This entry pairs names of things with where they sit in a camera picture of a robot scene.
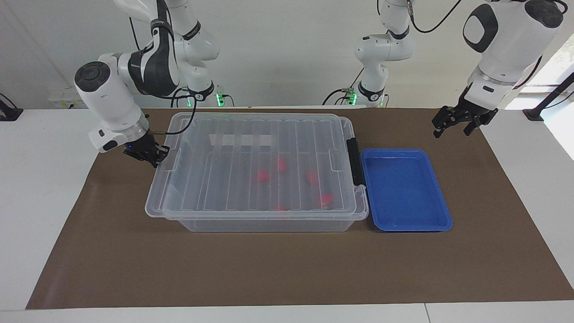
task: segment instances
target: blue tray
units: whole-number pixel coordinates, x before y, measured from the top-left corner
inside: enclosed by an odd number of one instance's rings
[[[361,153],[373,220],[383,231],[446,231],[452,227],[428,155],[419,149]]]

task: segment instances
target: brown tabletop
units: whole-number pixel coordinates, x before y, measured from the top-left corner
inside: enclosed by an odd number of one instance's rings
[[[146,112],[159,130],[178,110]],[[190,233],[145,214],[154,169],[116,149],[95,160],[27,308],[574,299],[480,131],[436,140],[435,110],[305,112],[348,117],[361,149],[427,152],[453,228],[384,233],[369,217],[344,233]]]

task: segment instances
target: white table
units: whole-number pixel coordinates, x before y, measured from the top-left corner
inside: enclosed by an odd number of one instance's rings
[[[0,322],[574,322],[574,301],[23,311],[97,155],[86,135],[96,123],[86,110],[0,123]],[[519,111],[483,132],[574,286],[574,161]]]

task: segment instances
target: transparent plastic container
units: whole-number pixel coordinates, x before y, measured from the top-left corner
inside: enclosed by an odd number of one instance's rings
[[[169,131],[190,117],[174,115]],[[196,113],[167,137],[146,212],[192,232],[343,232],[369,213],[353,137],[334,114]]]

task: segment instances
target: black latch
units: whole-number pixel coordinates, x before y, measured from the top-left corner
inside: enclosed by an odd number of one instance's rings
[[[347,151],[349,153],[349,161],[351,162],[351,173],[353,175],[353,184],[355,186],[365,185],[363,165],[360,161],[359,144],[356,138],[347,140]]]

